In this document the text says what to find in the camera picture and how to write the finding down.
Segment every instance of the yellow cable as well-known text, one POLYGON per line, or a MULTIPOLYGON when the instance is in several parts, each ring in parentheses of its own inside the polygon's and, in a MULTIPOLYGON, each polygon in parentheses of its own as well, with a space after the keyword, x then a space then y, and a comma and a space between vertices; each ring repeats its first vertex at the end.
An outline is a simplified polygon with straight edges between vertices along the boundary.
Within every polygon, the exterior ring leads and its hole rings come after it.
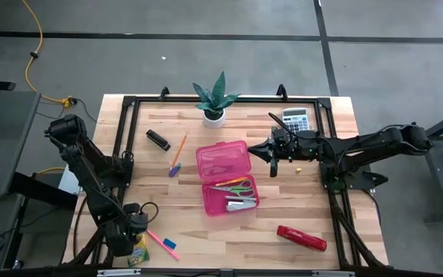
POLYGON ((39 171, 39 172, 36 172, 35 174, 36 174, 36 175, 39 175, 39 174, 44 174, 44 173, 47 173, 47 172, 63 171, 63 170, 65 170, 65 168, 54 167, 54 168, 48 168, 48 169, 41 170, 41 171, 39 171))
MULTIPOLYGON (((34 53, 36 55, 38 55, 38 52, 40 51, 40 48, 42 47, 42 42, 44 41, 44 35, 42 34, 42 27, 40 26, 40 22, 38 21, 37 16, 32 11, 32 9, 27 4, 27 2, 25 0, 22 0, 22 2, 25 5, 25 7, 27 7, 28 11, 32 14, 32 16, 35 20, 35 23, 37 23, 38 33, 39 33, 39 42, 38 42, 37 49, 34 51, 34 53)), ((32 56, 32 57, 30 57, 30 60, 28 61, 27 67, 25 69, 25 80, 27 81, 27 84, 32 89, 32 91, 37 92, 37 89, 35 89, 35 87, 30 82, 30 79, 28 78, 28 72, 30 71, 30 67, 32 66, 34 60, 35 60, 35 57, 32 56)), ((56 99, 56 98, 48 97, 46 95, 42 95, 42 98, 47 99, 51 102, 61 103, 65 108, 71 107, 71 102, 69 101, 69 97, 63 98, 63 99, 56 99)))

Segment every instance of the green leaf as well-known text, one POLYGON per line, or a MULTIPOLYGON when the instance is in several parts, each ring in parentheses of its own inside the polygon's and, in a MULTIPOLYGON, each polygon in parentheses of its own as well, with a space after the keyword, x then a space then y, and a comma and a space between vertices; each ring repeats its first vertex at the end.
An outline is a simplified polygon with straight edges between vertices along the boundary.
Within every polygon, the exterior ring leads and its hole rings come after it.
POLYGON ((223 98, 223 101, 221 101, 221 103, 216 106, 216 109, 223 109, 229 107, 231 104, 233 104, 233 102, 237 99, 239 95, 240 93, 236 95, 225 96, 225 98, 223 98))
POLYGON ((196 93, 199 95, 199 99, 201 99, 201 102, 210 104, 212 103, 211 99, 209 98, 209 93, 206 89, 202 88, 196 83, 192 83, 192 86, 194 87, 196 93))
POLYGON ((219 105, 223 101, 225 95, 225 72, 221 72, 220 77, 216 80, 215 86, 213 86, 212 101, 213 104, 219 105))
POLYGON ((209 103, 199 103, 196 105, 196 108, 199 108, 204 111, 217 112, 209 105, 209 103))

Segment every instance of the pink plastic box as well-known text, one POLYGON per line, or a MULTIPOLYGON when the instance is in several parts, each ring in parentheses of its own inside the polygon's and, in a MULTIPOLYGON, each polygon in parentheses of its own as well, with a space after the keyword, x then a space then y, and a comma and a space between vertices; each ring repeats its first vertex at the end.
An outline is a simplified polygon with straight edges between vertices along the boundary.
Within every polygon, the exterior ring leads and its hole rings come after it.
MULTIPOLYGON (((209 187, 241 177, 246 177, 252 182, 252 189, 254 189, 254 196, 252 197, 256 198, 255 207, 259 206, 258 190, 254 177, 248 174, 251 171, 251 160, 247 151, 247 144, 244 141, 219 142, 215 145, 199 148, 196 151, 196 158, 199 177, 204 181, 202 191, 205 211, 208 215, 228 213, 226 209, 228 200, 225 199, 225 196, 237 196, 232 192, 223 192, 209 187)), ((239 185, 239 183, 223 185, 222 187, 239 185)))

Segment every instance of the calculator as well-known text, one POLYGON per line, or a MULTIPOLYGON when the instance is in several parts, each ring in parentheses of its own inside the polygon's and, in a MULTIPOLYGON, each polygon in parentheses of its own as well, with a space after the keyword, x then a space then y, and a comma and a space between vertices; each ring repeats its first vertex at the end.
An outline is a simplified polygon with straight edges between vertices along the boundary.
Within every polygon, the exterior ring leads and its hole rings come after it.
POLYGON ((310 130, 306 108, 286 108, 282 113, 283 122, 293 132, 310 130))

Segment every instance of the eraser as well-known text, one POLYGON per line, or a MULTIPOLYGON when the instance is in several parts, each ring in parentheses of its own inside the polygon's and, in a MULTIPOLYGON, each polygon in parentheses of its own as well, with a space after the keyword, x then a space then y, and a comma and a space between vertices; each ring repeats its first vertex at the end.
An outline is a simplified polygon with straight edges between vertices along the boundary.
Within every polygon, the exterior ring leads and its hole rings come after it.
POLYGON ((174 250, 175 246, 177 246, 174 242, 172 242, 170 239, 164 239, 163 244, 169 247, 170 249, 174 250))
POLYGON ((174 177, 175 174, 177 174, 177 172, 181 169, 180 164, 173 167, 169 172, 168 172, 168 177, 174 177))

